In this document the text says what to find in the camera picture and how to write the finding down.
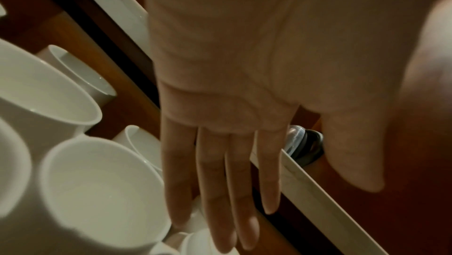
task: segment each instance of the black object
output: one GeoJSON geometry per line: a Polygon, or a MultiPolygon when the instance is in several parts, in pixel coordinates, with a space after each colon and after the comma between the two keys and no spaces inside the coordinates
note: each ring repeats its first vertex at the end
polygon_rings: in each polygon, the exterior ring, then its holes
{"type": "Polygon", "coordinates": [[[293,152],[292,158],[295,162],[304,167],[323,155],[323,134],[306,129],[306,133],[301,143],[293,152]]]}

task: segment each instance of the finger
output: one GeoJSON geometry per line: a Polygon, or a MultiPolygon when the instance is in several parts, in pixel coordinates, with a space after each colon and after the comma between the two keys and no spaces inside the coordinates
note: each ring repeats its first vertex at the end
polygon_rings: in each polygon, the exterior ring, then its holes
{"type": "Polygon", "coordinates": [[[278,210],[281,199],[280,156],[284,147],[287,127],[278,131],[259,131],[257,154],[262,205],[266,214],[278,210]]]}
{"type": "Polygon", "coordinates": [[[254,133],[231,135],[226,152],[226,174],[235,228],[243,248],[251,250],[259,239],[259,222],[252,196],[250,154],[254,133]]]}
{"type": "Polygon", "coordinates": [[[331,167],[352,185],[370,192],[384,187],[388,103],[378,99],[348,111],[322,114],[323,147],[331,167]]]}
{"type": "Polygon", "coordinates": [[[182,227],[191,214],[190,161],[194,154],[196,128],[161,116],[161,161],[166,205],[176,227],[182,227]]]}
{"type": "Polygon", "coordinates": [[[235,246],[237,234],[227,197],[225,152],[229,136],[199,128],[196,141],[196,166],[202,205],[217,249],[227,253],[235,246]]]}

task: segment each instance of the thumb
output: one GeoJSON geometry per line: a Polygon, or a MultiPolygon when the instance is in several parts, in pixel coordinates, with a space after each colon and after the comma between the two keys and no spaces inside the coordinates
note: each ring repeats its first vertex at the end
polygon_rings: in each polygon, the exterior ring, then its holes
{"type": "Polygon", "coordinates": [[[370,192],[384,187],[383,144],[389,100],[322,114],[328,162],[350,184],[370,192]]]}

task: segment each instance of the hand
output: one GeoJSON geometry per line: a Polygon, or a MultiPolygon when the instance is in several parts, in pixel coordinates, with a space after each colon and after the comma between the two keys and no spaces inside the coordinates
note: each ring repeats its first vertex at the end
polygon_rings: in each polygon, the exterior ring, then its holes
{"type": "Polygon", "coordinates": [[[244,248],[253,248],[254,133],[262,201],[272,213],[279,205],[279,155],[298,105],[321,113],[332,167],[362,189],[381,190],[389,104],[431,2],[146,0],[173,223],[190,215],[187,161],[197,135],[215,244],[227,252],[238,234],[244,248]]]}

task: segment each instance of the human hand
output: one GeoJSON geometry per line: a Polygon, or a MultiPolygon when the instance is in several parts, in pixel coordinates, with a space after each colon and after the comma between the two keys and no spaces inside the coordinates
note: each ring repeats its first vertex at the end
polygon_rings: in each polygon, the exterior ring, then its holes
{"type": "Polygon", "coordinates": [[[389,104],[431,2],[146,0],[173,223],[190,215],[187,161],[198,129],[197,170],[215,244],[227,252],[238,234],[253,248],[254,132],[262,201],[272,213],[280,151],[300,104],[321,113],[332,167],[362,189],[381,190],[389,104]]]}

